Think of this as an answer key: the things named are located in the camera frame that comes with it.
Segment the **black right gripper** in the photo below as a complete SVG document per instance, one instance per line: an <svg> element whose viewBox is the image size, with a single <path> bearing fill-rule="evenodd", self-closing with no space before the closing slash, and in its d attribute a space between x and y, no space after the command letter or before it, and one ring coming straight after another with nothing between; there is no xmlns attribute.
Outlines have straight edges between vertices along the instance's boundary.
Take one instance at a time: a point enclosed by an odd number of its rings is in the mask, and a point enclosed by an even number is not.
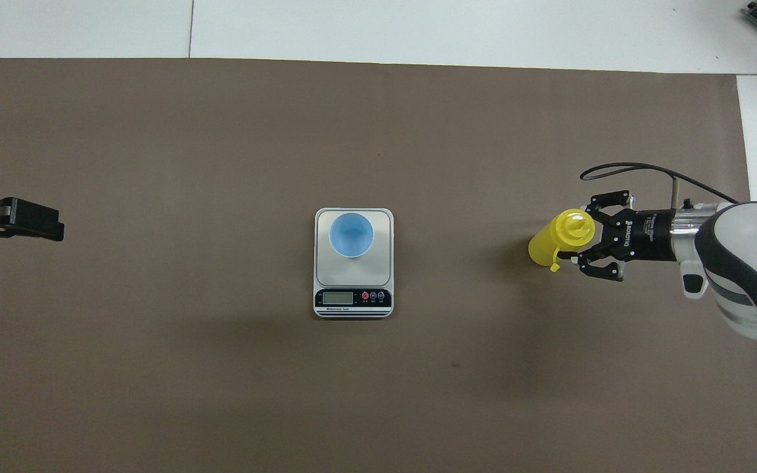
<svg viewBox="0 0 757 473"><path fill-rule="evenodd" d="M606 208L619 208L618 213L608 214ZM629 191L602 192L591 197L582 207L594 222L601 227L621 227L618 237L620 248L618 257L623 261L675 261L676 255L671 242L671 224L675 210L633 209L633 195ZM618 260L604 266L596 261L611 258L612 254L604 246L592 246L576 252L572 261L583 275L604 281L623 281L623 270Z"/></svg>

